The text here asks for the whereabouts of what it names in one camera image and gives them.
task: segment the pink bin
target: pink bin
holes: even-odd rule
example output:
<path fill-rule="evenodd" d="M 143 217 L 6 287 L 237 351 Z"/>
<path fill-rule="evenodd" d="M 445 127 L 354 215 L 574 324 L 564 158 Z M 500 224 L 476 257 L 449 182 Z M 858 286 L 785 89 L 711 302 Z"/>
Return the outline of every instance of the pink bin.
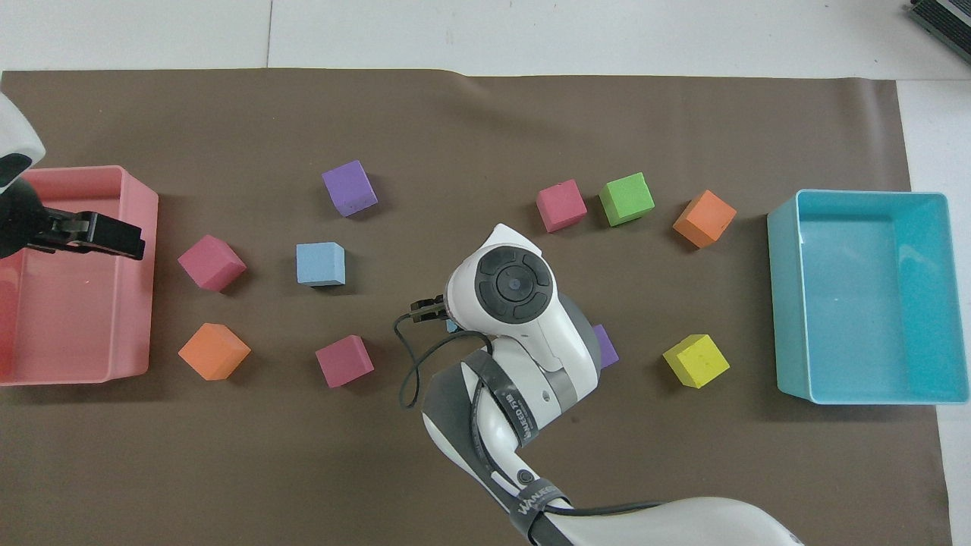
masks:
<path fill-rule="evenodd" d="M 118 166 L 35 169 L 23 178 L 48 207 L 141 227 L 145 257 L 25 249 L 0 259 L 0 386 L 145 373 L 158 195 Z"/>

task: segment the white table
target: white table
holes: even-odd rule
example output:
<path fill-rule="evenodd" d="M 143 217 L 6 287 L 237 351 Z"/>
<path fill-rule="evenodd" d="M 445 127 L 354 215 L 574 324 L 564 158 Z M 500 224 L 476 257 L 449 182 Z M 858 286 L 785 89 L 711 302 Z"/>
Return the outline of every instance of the white table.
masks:
<path fill-rule="evenodd" d="M 971 66 L 879 0 L 5 0 L 0 70 L 440 68 L 898 80 L 916 191 L 952 204 L 971 340 Z M 956 546 L 971 546 L 971 406 L 938 408 Z"/>

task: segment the blue bin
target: blue bin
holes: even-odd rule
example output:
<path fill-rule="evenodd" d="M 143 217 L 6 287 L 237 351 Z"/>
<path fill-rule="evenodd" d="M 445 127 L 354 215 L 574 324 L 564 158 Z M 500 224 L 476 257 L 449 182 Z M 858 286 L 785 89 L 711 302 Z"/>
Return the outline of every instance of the blue bin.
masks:
<path fill-rule="evenodd" d="M 781 391 L 817 404 L 968 400 L 944 195 L 803 189 L 768 228 Z"/>

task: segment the brown mat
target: brown mat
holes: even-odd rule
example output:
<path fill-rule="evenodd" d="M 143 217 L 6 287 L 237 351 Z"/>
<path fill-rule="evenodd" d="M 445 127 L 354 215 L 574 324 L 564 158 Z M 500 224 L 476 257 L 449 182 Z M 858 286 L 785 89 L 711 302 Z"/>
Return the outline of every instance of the brown mat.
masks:
<path fill-rule="evenodd" d="M 932 407 L 775 386 L 765 215 L 799 188 L 909 187 L 894 83 L 255 70 L 8 73 L 3 90 L 41 166 L 123 165 L 161 208 L 149 373 L 0 391 L 0 543 L 524 543 L 398 409 L 390 330 L 505 222 L 621 356 L 523 454 L 577 505 L 723 495 L 809 545 L 950 544 Z M 355 158 L 380 203 L 344 219 L 320 173 Z M 657 208 L 609 228 L 596 193 L 637 171 Z M 570 178 L 590 213 L 548 235 L 536 192 Z M 671 224 L 704 188 L 739 215 L 692 252 Z M 176 263 L 206 233 L 250 267 L 226 294 Z M 348 284 L 298 286 L 294 245 L 331 240 Z M 176 355 L 203 322 L 253 349 L 228 381 Z M 351 333 L 377 369 L 329 390 L 314 351 Z M 701 391 L 660 357 L 692 333 L 732 364 Z M 456 345 L 427 371 L 474 348 Z"/>

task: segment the velcro strap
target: velcro strap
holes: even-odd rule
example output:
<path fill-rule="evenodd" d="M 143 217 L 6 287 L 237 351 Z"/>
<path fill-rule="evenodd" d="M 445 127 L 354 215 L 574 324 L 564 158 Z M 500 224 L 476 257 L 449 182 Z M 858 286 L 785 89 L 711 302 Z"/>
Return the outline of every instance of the velcro strap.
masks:
<path fill-rule="evenodd" d="M 513 527 L 518 529 L 523 536 L 529 538 L 529 529 L 533 527 L 536 518 L 540 517 L 547 504 L 557 498 L 565 499 L 566 496 L 546 478 L 540 478 L 522 488 L 522 491 L 516 495 L 519 504 L 514 506 L 509 513 Z"/>
<path fill-rule="evenodd" d="M 513 384 L 513 380 L 506 374 L 506 370 L 495 361 L 489 353 L 476 351 L 465 359 L 466 365 L 485 383 L 492 398 L 506 414 L 506 419 L 516 432 L 519 446 L 523 447 L 533 441 L 539 432 L 536 418 L 529 410 L 526 399 Z"/>

